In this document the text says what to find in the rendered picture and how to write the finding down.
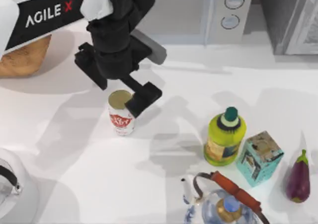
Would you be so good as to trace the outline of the teal carton box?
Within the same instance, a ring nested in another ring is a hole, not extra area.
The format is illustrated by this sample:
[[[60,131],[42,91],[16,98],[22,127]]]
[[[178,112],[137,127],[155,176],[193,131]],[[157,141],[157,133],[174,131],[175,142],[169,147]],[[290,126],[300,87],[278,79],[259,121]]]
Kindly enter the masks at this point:
[[[236,166],[248,184],[255,187],[272,177],[283,155],[271,135],[263,131],[245,140]]]

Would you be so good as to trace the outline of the white kettle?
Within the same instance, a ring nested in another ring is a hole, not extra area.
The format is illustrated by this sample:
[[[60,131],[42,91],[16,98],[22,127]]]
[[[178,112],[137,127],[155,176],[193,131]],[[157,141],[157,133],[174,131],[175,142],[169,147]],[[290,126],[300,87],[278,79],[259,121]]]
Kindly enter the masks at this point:
[[[0,148],[0,224],[33,224],[39,190],[21,159]]]

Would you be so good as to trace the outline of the pale microwave oven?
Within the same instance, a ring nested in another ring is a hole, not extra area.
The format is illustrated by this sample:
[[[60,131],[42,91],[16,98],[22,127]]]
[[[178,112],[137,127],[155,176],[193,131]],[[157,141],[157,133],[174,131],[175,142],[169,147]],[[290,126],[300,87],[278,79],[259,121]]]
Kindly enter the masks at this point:
[[[140,28],[161,44],[203,44],[210,0],[156,0]],[[228,9],[225,0],[214,0],[210,44],[235,44],[241,41],[251,0],[238,9]],[[225,16],[240,18],[238,27],[226,30],[221,26]]]

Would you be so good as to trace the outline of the green bottle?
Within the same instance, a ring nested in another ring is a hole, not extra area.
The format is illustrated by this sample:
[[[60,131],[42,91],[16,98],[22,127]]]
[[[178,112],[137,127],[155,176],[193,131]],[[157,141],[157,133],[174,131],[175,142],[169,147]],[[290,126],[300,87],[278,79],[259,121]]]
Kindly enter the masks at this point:
[[[233,106],[213,117],[208,125],[207,142],[203,148],[205,160],[213,166],[231,164],[238,154],[246,129],[244,118]]]

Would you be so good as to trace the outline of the purple eggplant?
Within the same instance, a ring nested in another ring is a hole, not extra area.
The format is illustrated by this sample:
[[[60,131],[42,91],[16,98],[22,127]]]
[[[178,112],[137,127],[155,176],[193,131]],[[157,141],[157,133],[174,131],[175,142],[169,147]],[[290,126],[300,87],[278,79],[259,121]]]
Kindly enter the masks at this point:
[[[306,150],[296,159],[286,184],[286,195],[295,203],[303,203],[311,193],[309,162]]]

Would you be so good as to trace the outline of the blue and white teapot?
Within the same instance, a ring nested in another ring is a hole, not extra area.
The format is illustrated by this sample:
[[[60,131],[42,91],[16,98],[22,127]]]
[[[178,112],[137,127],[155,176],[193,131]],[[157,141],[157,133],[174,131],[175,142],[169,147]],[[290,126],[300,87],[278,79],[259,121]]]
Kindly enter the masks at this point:
[[[218,189],[203,191],[198,178],[213,181]],[[218,171],[199,172],[180,182],[187,205],[182,224],[270,224],[261,203]]]

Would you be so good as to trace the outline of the red and white can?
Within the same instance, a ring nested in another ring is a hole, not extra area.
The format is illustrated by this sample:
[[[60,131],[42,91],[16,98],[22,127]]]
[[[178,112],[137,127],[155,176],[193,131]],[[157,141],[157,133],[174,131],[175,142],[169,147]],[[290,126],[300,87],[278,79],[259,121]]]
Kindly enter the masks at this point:
[[[120,136],[131,134],[135,128],[135,118],[125,106],[131,98],[131,93],[123,89],[112,92],[108,97],[110,121]]]

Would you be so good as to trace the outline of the round microwave knob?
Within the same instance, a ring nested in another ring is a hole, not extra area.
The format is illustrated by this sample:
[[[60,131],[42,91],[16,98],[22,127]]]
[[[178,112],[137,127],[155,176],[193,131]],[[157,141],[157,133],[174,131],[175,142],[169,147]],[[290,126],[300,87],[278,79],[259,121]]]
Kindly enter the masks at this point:
[[[225,6],[228,9],[238,9],[244,4],[245,0],[225,0]]]
[[[221,26],[226,30],[231,30],[240,24],[240,18],[234,14],[231,14],[229,16],[225,16],[221,20]]]

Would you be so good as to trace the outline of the wooden block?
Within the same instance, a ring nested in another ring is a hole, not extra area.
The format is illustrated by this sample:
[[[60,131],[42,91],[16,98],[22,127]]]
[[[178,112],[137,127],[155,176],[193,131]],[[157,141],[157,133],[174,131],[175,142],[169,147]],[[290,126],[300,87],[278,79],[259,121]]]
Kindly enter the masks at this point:
[[[47,54],[52,35],[9,52],[0,60],[0,78],[26,77],[36,73]]]

